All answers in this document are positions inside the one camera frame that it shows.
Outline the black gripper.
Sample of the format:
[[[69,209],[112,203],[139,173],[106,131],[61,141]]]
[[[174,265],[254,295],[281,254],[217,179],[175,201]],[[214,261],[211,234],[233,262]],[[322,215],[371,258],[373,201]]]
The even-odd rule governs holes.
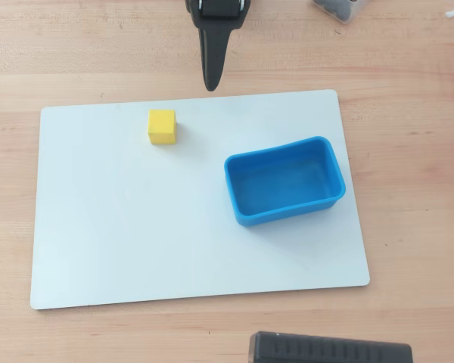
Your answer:
[[[204,84],[213,92],[222,77],[232,29],[242,27],[250,0],[186,0],[185,6],[199,29]]]

